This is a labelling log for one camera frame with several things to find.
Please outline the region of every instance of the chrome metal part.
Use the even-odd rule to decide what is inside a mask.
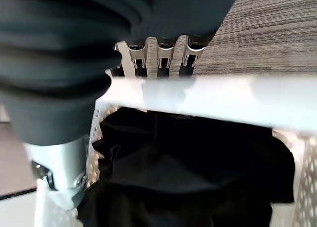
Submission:
[[[64,210],[76,208],[84,196],[88,135],[69,143],[24,144],[34,177],[44,181],[49,197]]]
[[[134,68],[138,69],[139,65],[142,65],[142,68],[146,68],[147,43],[145,42],[144,46],[141,49],[134,49],[129,45],[128,48]]]
[[[162,48],[159,46],[159,43],[157,42],[157,55],[158,55],[158,67],[162,68],[162,60],[164,58],[167,59],[166,68],[170,67],[171,61],[173,59],[175,46],[170,48]]]
[[[183,65],[187,66],[188,60],[190,56],[195,56],[193,63],[191,64],[191,67],[195,67],[197,60],[201,57],[204,49],[206,47],[200,48],[200,49],[193,49],[189,46],[189,36],[186,38],[186,44],[185,44],[185,50],[183,53]]]

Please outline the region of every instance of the gray carpet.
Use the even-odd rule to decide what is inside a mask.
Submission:
[[[184,41],[171,75],[178,75]],[[148,39],[147,66],[156,76],[155,38]],[[194,71],[223,73],[317,74],[317,0],[237,0]]]

